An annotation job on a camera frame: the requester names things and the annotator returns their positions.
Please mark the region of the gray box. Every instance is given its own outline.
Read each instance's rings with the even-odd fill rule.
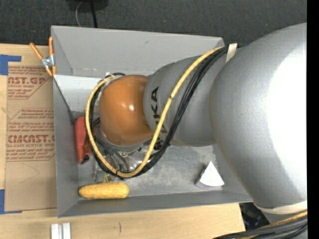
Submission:
[[[53,26],[57,74],[54,117],[58,217],[250,202],[218,146],[167,149],[146,174],[127,179],[127,199],[87,200],[81,186],[94,183],[94,157],[77,162],[74,121],[84,114],[89,94],[107,72],[150,75],[160,67],[224,46],[222,38],[182,34]],[[213,191],[195,186],[213,161],[225,185]]]

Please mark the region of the blue tape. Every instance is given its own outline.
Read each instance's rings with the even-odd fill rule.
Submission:
[[[4,189],[0,190],[0,215],[9,213],[20,213],[20,212],[5,212],[4,211]]]
[[[8,75],[8,63],[21,62],[21,56],[0,55],[0,75]]]

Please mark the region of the cardboard sheet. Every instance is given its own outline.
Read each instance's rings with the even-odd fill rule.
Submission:
[[[4,210],[55,208],[52,78],[28,45],[0,44],[0,54],[21,56],[8,63]]]

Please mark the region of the yellow corn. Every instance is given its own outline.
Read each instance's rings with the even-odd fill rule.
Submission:
[[[110,182],[84,186],[79,194],[88,199],[121,199],[126,198],[129,191],[124,182]]]

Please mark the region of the red object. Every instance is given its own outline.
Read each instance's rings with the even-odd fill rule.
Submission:
[[[75,146],[79,163],[84,163],[91,156],[84,116],[78,118],[74,126]]]

